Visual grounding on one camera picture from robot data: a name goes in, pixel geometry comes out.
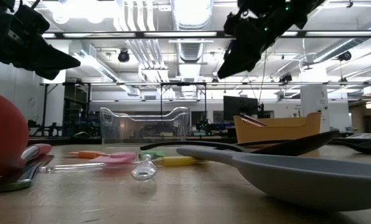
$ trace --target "metal frame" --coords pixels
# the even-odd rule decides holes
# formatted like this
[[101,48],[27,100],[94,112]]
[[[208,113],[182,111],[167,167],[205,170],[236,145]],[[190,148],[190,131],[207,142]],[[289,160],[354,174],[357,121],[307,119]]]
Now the metal frame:
[[[236,82],[236,83],[206,83],[206,82],[169,82],[169,83],[131,83],[131,82],[124,82],[124,83],[41,83],[41,86],[44,86],[44,104],[43,104],[43,118],[42,118],[42,127],[45,126],[45,117],[46,117],[46,107],[47,107],[47,95],[54,90],[55,87],[57,86],[87,86],[88,91],[87,91],[87,114],[86,114],[86,122],[87,122],[87,131],[88,130],[88,125],[90,123],[89,121],[89,114],[90,114],[90,103],[92,102],[126,102],[126,101],[137,101],[137,102],[145,102],[145,101],[160,101],[161,103],[161,116],[163,115],[163,102],[171,102],[174,100],[163,100],[162,98],[162,93],[163,93],[163,86],[189,86],[189,85],[202,85],[204,86],[205,90],[205,117],[207,117],[207,102],[208,101],[219,101],[219,100],[208,100],[207,99],[207,90],[216,90],[216,89],[208,89],[207,87],[209,85],[212,86],[225,86],[225,85],[256,85],[261,87],[262,82]],[[92,100],[92,86],[120,86],[120,85],[134,85],[134,86],[160,86],[161,87],[161,99],[160,100]],[[263,82],[263,86],[283,86],[283,85],[371,85],[371,82],[289,82],[289,83],[281,83],[281,82]],[[49,86],[54,86],[53,89],[50,91],[48,90]],[[278,101],[274,99],[262,99],[265,101]],[[371,99],[344,99],[344,101],[371,101]]]
[[176,86],[203,85],[205,87],[205,118],[208,117],[207,102],[206,102],[207,101],[207,97],[206,97],[207,83],[201,83],[201,82],[195,82],[195,83],[192,83],[192,82],[161,83],[161,116],[163,115],[163,97],[162,97],[163,87],[167,86],[167,85],[168,86],[173,86],[173,85],[176,85]]
[[[45,39],[53,40],[131,40],[131,39],[234,39],[223,30],[195,31],[131,31],[131,32],[46,32]],[[371,38],[371,30],[289,30],[279,38]]]
[[[146,82],[118,82],[118,83],[53,83],[40,85],[91,85],[91,86],[120,86],[120,85],[130,85],[130,86],[161,86],[161,85],[211,85],[211,86],[228,86],[228,85],[252,85],[261,86],[262,82],[225,82],[225,83],[215,83],[215,82],[169,82],[169,83],[146,83]],[[263,86],[284,86],[284,85],[371,85],[371,82],[263,82]]]

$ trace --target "security camera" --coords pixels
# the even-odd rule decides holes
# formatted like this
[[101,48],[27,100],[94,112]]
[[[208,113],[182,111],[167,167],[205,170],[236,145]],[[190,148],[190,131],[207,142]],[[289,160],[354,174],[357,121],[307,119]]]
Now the security camera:
[[121,50],[121,52],[119,53],[119,56],[118,56],[118,60],[120,62],[128,62],[129,59],[130,59],[130,56],[129,56],[129,53],[128,53],[128,49]]
[[352,59],[352,54],[349,51],[346,51],[343,54],[339,55],[337,57],[337,59],[340,60],[340,61],[344,61],[344,60],[348,61],[348,60]]

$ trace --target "yellow object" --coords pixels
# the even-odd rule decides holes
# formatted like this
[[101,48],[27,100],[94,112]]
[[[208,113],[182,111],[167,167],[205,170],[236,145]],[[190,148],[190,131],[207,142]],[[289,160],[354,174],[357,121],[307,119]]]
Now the yellow object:
[[298,139],[319,134],[321,113],[310,113],[305,118],[261,119],[267,127],[258,127],[234,116],[238,143],[264,140]]
[[200,160],[189,156],[166,156],[161,158],[161,165],[166,167],[190,166],[194,165],[197,162],[200,162]]

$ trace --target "white pipe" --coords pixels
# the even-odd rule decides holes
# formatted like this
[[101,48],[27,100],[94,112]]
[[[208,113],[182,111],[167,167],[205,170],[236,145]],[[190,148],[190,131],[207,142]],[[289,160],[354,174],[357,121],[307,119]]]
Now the white pipe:
[[[137,2],[137,8],[138,8],[138,13],[137,13],[137,25],[140,28],[141,31],[146,31],[146,26],[144,25],[144,5],[143,5],[143,0],[136,0]],[[155,53],[154,48],[152,47],[151,40],[142,40],[142,42],[145,42],[145,44],[148,45],[151,54],[154,58],[155,61],[155,68],[159,68],[158,64],[158,58]]]
[[[128,25],[129,25],[129,28],[130,28],[131,31],[137,31],[137,28],[134,25],[134,20],[133,20],[133,9],[134,9],[133,0],[127,0],[126,2],[128,3]],[[148,51],[145,48],[145,46],[143,45],[143,42],[141,40],[136,40],[136,44],[139,47],[139,50],[143,53],[141,56],[143,56],[146,59],[149,67],[154,68],[153,61],[149,57]]]
[[[119,25],[119,18],[113,18],[113,26],[117,31],[122,31],[121,26]],[[132,51],[133,55],[136,57],[137,61],[139,62],[141,69],[146,68],[146,66],[143,64],[143,60],[141,59],[140,55],[138,54],[137,50],[134,49],[133,45],[130,43],[129,40],[124,41],[126,45],[129,47],[129,49]]]
[[[153,7],[153,0],[147,0],[147,26],[150,31],[155,31],[154,26],[154,7]],[[152,49],[155,51],[158,63],[160,64],[161,68],[165,68],[165,63],[163,61],[161,49],[159,48],[158,40],[152,40]]]
[[[116,3],[119,7],[119,18],[114,18],[113,25],[115,26],[116,30],[118,31],[129,31],[128,25],[126,24],[126,19],[124,17],[125,15],[125,9],[124,9],[124,2],[123,0],[116,0]],[[149,65],[147,61],[145,61],[144,58],[141,56],[141,52],[138,49],[138,46],[134,42],[134,40],[126,40],[126,45],[129,47],[129,49],[133,52],[134,56],[137,58],[139,64],[142,66],[142,68],[148,68]]]

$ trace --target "wooden table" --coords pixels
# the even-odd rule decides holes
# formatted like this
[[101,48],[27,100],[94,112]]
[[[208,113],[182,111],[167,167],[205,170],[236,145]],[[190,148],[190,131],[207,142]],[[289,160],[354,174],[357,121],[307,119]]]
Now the wooden table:
[[[57,146],[50,165],[86,162],[64,153],[100,149]],[[174,148],[162,150],[176,154]],[[371,163],[371,156],[344,147],[325,146],[320,153]],[[129,169],[40,173],[30,189],[0,194],[0,223],[371,223],[371,210],[329,213],[297,207],[267,196],[233,167],[206,162],[160,168],[154,181],[146,183],[133,180]]]

